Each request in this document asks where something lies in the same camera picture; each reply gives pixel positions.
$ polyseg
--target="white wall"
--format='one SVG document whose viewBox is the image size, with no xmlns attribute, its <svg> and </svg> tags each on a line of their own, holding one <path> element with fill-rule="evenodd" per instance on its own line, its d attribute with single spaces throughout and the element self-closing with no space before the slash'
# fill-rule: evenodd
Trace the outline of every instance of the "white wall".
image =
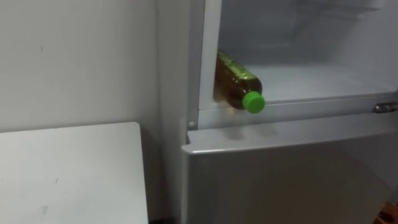
<svg viewBox="0 0 398 224">
<path fill-rule="evenodd" d="M 155 0 L 0 0 L 0 131 L 137 121 L 162 218 Z"/>
</svg>

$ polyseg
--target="door hinge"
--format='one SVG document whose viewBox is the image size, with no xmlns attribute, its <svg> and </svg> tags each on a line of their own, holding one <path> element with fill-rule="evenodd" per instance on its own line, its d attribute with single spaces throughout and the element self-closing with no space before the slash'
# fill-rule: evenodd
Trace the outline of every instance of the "door hinge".
<svg viewBox="0 0 398 224">
<path fill-rule="evenodd" d="M 398 103 L 378 103 L 373 108 L 373 113 L 388 113 L 398 111 Z"/>
</svg>

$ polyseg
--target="freezer compartment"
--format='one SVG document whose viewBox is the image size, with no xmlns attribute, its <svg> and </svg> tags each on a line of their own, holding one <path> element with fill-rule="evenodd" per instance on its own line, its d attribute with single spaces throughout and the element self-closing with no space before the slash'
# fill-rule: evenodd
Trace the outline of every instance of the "freezer compartment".
<svg viewBox="0 0 398 224">
<path fill-rule="evenodd" d="M 217 2 L 206 3 L 199 110 L 230 107 L 214 88 L 217 49 L 259 77 L 268 105 L 398 89 L 398 32 L 386 25 L 398 19 L 394 1 Z"/>
<path fill-rule="evenodd" d="M 398 115 L 188 132 L 187 223 L 372 223 L 398 183 Z"/>
</svg>

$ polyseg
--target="refrigerator door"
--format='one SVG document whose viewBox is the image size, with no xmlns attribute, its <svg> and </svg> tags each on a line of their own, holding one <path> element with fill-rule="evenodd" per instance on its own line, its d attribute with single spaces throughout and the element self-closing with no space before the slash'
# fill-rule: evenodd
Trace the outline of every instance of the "refrigerator door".
<svg viewBox="0 0 398 224">
<path fill-rule="evenodd" d="M 183 223 L 372 223 L 398 183 L 398 113 L 188 137 Z"/>
</svg>

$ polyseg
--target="white table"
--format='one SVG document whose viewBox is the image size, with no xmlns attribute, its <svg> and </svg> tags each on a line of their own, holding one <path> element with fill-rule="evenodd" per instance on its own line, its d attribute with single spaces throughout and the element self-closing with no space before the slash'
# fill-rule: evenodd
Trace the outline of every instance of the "white table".
<svg viewBox="0 0 398 224">
<path fill-rule="evenodd" d="M 148 223 L 139 125 L 0 134 L 0 223 Z"/>
</svg>

